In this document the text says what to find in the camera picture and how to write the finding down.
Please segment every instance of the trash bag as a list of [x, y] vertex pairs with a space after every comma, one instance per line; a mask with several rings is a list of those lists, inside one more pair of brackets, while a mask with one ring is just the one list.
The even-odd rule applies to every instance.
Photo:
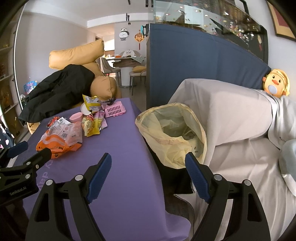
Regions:
[[135, 123], [163, 165], [185, 168], [185, 155], [190, 151], [203, 164], [205, 131], [188, 106], [172, 103], [154, 107], [141, 113]]

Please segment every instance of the white sheet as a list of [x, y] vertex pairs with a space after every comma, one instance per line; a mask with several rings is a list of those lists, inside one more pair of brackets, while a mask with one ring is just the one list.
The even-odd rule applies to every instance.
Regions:
[[272, 122], [270, 102], [260, 93], [217, 80], [186, 79], [169, 103], [190, 107], [207, 135], [204, 164], [209, 165], [215, 146], [267, 132]]
[[[205, 164], [228, 181], [252, 181], [264, 208], [271, 240], [277, 240], [296, 213], [296, 197], [288, 190], [278, 167], [279, 150], [263, 134], [272, 122], [271, 104], [258, 92], [216, 80], [184, 80], [170, 103], [189, 106], [207, 135]], [[207, 204], [196, 194], [180, 195], [195, 210], [198, 227]], [[229, 200], [216, 240], [228, 225]]]
[[277, 98], [263, 90], [256, 90], [271, 104], [272, 123], [268, 130], [269, 140], [279, 149], [286, 141], [296, 139], [296, 102], [288, 96]]

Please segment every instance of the shelf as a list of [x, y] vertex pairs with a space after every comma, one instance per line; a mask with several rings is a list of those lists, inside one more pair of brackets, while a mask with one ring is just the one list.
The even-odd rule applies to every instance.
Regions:
[[13, 74], [10, 74], [10, 75], [4, 77], [3, 79], [0, 79], [0, 81], [2, 81], [2, 80], [6, 80], [6, 79], [8, 79], [8, 78], [11, 77], [11, 76], [13, 76]]
[[13, 107], [15, 107], [16, 105], [18, 105], [18, 103], [14, 103], [11, 107], [9, 107], [9, 109], [8, 110], [6, 110], [5, 112], [4, 112], [4, 114], [6, 114], [7, 112], [9, 112]]
[[16, 20], [10, 21], [10, 23], [6, 27], [6, 30], [12, 29], [16, 24], [17, 24]]
[[0, 49], [0, 55], [8, 53], [12, 49], [12, 46]]
[[20, 131], [20, 134], [15, 137], [15, 144], [18, 144], [28, 133], [29, 133], [28, 127], [24, 126], [24, 128]]

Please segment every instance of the purple tablecloth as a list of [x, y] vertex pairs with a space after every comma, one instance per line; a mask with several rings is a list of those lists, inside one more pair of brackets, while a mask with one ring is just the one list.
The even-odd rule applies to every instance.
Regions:
[[[126, 113], [106, 119], [108, 127], [100, 135], [83, 137], [76, 152], [68, 152], [50, 160], [39, 171], [37, 183], [41, 189], [47, 179], [56, 183], [84, 174], [98, 163], [105, 152], [112, 156], [112, 167], [99, 197], [90, 204], [92, 214], [107, 241], [181, 241], [187, 238], [190, 222], [165, 211], [163, 189], [156, 164], [135, 125], [139, 109], [129, 99], [121, 99]], [[80, 108], [60, 113], [70, 117]], [[46, 131], [49, 119], [41, 122], [30, 137], [29, 149], [18, 156], [15, 165], [22, 164], [36, 153], [36, 145]], [[24, 199], [30, 216], [39, 193]], [[69, 227], [74, 240], [80, 240], [70, 209], [65, 201]]]

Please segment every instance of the panda clock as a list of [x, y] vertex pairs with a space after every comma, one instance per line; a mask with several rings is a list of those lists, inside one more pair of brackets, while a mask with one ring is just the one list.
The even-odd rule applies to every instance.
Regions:
[[126, 38], [129, 36], [129, 32], [126, 28], [123, 28], [119, 34], [121, 41], [126, 41]]

